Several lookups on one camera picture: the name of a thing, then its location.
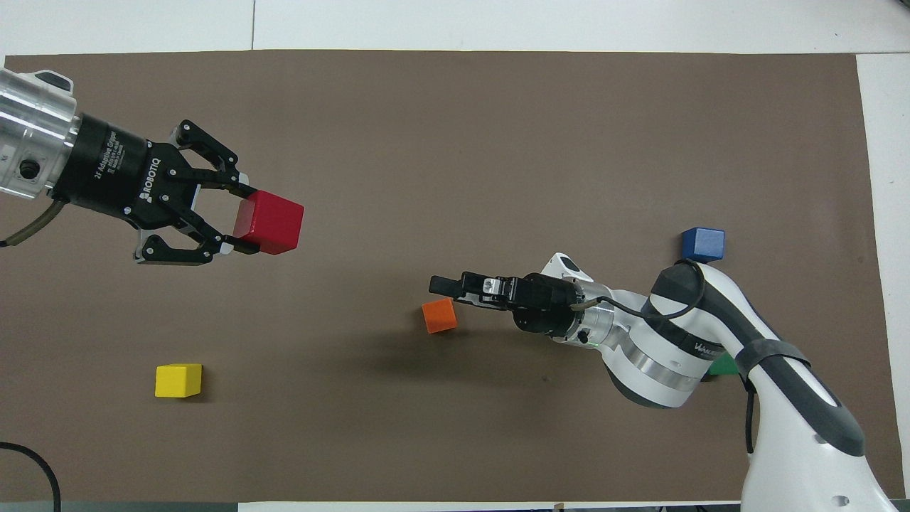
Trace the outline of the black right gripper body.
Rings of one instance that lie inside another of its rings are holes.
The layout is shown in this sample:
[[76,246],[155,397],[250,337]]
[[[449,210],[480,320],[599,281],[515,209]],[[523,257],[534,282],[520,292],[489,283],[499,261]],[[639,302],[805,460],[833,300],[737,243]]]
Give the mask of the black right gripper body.
[[527,333],[565,336],[576,319],[571,305],[579,294],[573,282],[543,274],[511,277],[509,310],[516,326]]

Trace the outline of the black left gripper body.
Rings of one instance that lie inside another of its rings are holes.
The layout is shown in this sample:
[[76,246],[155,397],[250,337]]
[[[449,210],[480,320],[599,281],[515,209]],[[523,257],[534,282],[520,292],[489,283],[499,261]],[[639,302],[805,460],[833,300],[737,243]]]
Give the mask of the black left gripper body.
[[172,181],[171,169],[189,166],[175,146],[82,114],[54,199],[124,220],[136,229],[183,229],[170,207],[189,207],[196,186]]

